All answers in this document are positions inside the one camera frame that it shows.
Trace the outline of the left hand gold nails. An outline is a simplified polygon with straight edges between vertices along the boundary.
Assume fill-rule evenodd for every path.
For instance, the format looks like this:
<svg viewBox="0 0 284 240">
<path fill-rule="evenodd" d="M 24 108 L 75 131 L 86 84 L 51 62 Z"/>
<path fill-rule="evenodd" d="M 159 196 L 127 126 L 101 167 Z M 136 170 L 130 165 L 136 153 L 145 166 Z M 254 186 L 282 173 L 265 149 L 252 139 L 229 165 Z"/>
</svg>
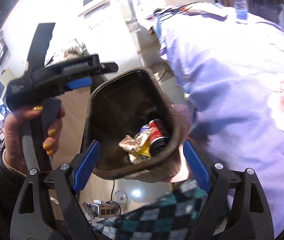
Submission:
<svg viewBox="0 0 284 240">
<path fill-rule="evenodd" d="M 23 175 L 28 173 L 26 161 L 22 152 L 19 127 L 26 121 L 39 116 L 43 111 L 42 105 L 24 106 L 7 116 L 4 124 L 5 152 L 3 159 L 6 166 Z M 60 107 L 57 118 L 47 130 L 48 137 L 43 141 L 43 149 L 47 155 L 54 155 L 59 148 L 59 140 L 63 127 L 65 108 Z"/>
</svg>

